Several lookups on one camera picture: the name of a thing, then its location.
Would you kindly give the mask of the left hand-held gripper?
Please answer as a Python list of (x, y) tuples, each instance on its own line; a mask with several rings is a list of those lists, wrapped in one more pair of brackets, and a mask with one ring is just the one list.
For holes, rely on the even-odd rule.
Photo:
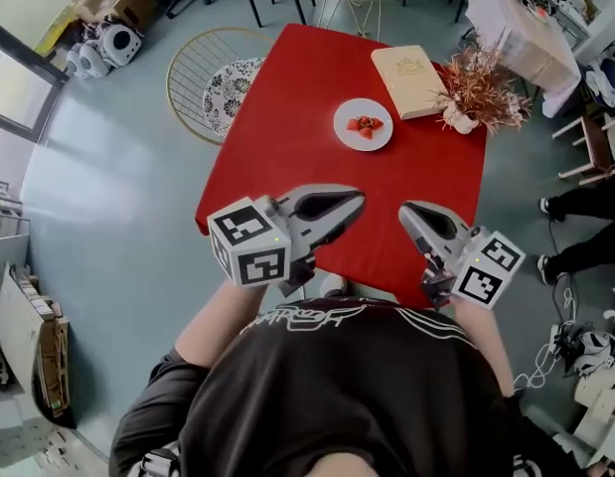
[[(337, 239), (365, 206), (365, 194), (341, 184), (304, 184), (280, 198), (242, 198), (207, 218), (214, 256), (239, 287), (274, 284), (284, 296), (303, 291), (315, 276), (315, 259), (300, 257)], [(290, 213), (288, 218), (281, 213)]]

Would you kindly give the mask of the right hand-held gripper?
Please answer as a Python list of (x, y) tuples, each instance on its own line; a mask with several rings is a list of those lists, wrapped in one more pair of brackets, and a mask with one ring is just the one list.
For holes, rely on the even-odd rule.
[[(501, 233), (470, 230), (451, 209), (430, 202), (403, 203), (398, 220), (417, 250), (427, 255), (421, 289), (435, 308), (452, 297), (490, 310), (509, 286), (526, 254)], [(452, 252), (443, 241), (457, 241)]]

